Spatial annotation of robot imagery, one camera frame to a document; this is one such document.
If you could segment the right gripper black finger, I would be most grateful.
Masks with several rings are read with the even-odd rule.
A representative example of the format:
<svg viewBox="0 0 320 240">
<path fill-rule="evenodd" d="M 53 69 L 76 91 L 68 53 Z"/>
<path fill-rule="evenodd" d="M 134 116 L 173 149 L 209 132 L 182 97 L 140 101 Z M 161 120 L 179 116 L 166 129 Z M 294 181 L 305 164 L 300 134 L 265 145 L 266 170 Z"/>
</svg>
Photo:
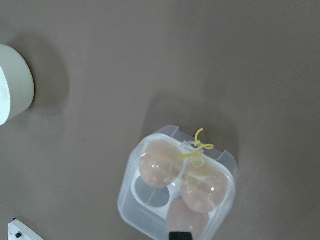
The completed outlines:
<svg viewBox="0 0 320 240">
<path fill-rule="evenodd" d="M 191 232 L 171 231 L 168 236 L 169 240 L 193 240 Z"/>
</svg>

